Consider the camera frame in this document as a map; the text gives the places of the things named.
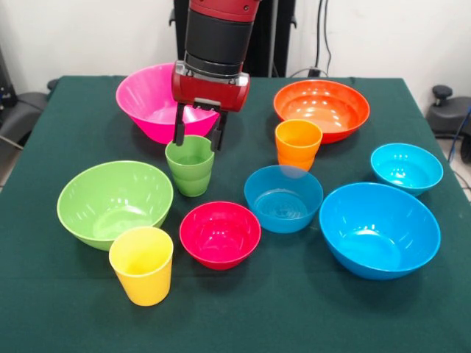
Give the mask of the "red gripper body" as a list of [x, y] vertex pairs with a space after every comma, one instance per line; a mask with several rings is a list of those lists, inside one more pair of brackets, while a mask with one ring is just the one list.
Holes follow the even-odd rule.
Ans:
[[247, 100], [249, 88], [250, 76], [244, 72], [232, 78], [216, 78], [192, 71], [185, 63], [175, 63], [171, 73], [174, 100], [191, 106], [239, 112]]

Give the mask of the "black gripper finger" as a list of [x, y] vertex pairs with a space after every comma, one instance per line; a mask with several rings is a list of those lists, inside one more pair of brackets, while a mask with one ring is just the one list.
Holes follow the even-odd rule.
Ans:
[[184, 116], [184, 103], [177, 104], [176, 118], [175, 118], [175, 128], [174, 128], [174, 143], [177, 146], [181, 146], [185, 137], [185, 123], [183, 121]]
[[211, 135], [210, 148], [212, 151], [219, 151], [221, 149], [226, 123], [227, 112], [220, 112], [219, 118]]

